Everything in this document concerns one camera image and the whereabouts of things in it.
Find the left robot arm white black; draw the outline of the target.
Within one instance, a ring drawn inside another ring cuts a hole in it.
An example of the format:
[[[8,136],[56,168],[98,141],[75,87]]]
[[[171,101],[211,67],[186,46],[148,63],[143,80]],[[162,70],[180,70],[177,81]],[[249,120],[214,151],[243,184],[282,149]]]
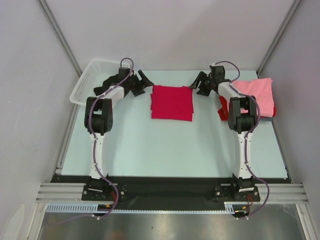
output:
[[[117,74],[93,89],[95,97],[86,99],[84,127],[90,136],[92,157],[90,173],[82,191],[83,201],[104,201],[116,193],[110,184],[104,147],[107,133],[113,127],[113,109],[128,93],[137,97],[145,93],[145,88],[153,85],[142,70],[134,73],[130,67],[121,66]]]

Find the white plastic basket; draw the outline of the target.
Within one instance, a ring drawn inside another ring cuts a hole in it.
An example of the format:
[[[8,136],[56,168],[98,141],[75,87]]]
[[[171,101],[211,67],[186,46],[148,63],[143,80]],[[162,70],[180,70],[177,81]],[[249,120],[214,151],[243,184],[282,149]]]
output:
[[[71,92],[71,103],[85,106],[88,97],[95,97],[94,88],[101,87],[103,82],[118,73],[119,60],[95,58],[91,60],[78,79]]]

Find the magenta t shirt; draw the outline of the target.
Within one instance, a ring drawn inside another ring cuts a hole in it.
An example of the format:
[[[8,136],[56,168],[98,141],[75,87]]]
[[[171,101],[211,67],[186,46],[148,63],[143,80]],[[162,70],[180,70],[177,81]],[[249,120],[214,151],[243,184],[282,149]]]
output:
[[[193,120],[193,90],[189,87],[155,85],[150,97],[152,119]]]

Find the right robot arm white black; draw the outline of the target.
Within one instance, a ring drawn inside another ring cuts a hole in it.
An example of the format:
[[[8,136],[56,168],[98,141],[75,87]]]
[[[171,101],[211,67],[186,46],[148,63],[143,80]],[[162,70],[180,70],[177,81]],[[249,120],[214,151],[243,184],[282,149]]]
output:
[[[189,86],[197,94],[209,96],[212,91],[227,100],[227,123],[235,136],[235,169],[230,187],[224,192],[215,191],[216,197],[233,198],[243,201],[255,191],[254,175],[251,168],[251,140],[253,131],[260,121],[260,109],[254,96],[242,93],[233,81],[225,77],[224,66],[216,63],[209,66],[210,73],[201,71]]]

